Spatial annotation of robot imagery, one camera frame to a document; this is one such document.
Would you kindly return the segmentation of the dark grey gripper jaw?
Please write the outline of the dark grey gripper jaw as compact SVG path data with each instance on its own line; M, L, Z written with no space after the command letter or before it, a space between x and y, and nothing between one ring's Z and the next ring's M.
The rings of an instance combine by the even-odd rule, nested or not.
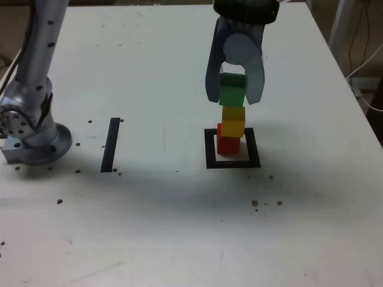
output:
M208 60L205 76L205 89L208 100L217 103L220 97L220 69L226 59L223 53L223 43L226 24L222 17L219 17L215 24L212 39L212 46Z

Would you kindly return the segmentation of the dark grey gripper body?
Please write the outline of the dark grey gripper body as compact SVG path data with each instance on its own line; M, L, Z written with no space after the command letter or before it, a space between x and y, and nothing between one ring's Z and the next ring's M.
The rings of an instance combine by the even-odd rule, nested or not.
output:
M263 40L263 33L265 30L264 25L251 25L247 23L235 22L227 18L224 18L224 20L231 32L244 33L256 41Z

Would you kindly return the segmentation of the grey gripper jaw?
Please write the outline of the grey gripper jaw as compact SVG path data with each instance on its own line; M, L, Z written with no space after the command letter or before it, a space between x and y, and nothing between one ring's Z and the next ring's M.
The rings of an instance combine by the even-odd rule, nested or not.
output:
M252 105L260 102L265 85L265 70L259 42L244 33L232 33L224 42L223 52L227 63L244 69L248 103Z

